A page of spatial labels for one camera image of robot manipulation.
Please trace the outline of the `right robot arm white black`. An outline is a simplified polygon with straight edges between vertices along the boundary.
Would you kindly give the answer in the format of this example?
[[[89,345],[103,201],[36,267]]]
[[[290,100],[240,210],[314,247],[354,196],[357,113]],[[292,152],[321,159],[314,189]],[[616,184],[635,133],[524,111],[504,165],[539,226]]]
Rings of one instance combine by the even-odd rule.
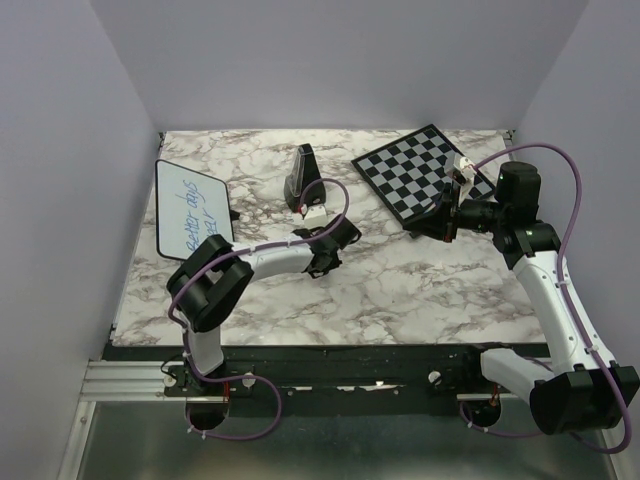
[[[489,232],[507,267],[524,288],[540,322],[551,364],[543,367],[513,349],[483,347],[464,362],[460,379],[480,392],[496,383],[530,407],[547,435],[615,427],[639,388],[632,366],[621,366],[606,348],[573,288],[561,241],[552,225],[538,219],[541,178],[527,163],[500,168],[494,197],[471,200],[467,194],[477,175],[466,157],[448,168],[450,182],[433,209],[418,215],[407,229],[451,242],[458,230]]]

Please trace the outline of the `whiteboard with black frame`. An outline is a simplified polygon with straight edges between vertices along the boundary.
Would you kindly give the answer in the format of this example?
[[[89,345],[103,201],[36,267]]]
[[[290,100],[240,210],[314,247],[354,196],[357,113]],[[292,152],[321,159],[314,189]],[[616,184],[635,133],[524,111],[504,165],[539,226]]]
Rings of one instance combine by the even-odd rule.
[[[156,251],[187,259],[209,236],[232,242],[234,232],[224,181],[159,159],[155,163]]]

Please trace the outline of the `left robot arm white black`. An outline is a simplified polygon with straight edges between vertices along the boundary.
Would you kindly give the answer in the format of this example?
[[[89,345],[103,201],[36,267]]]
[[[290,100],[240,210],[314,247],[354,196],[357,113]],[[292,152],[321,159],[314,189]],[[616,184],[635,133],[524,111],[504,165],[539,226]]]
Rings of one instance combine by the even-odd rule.
[[[339,252],[361,237],[343,214],[326,227],[296,229],[282,239],[252,246],[231,243],[220,234],[208,237],[166,284],[168,317],[180,326],[184,345],[183,369],[164,372],[171,386],[214,393],[224,364],[221,325],[247,287],[276,275],[325,276],[342,264]]]

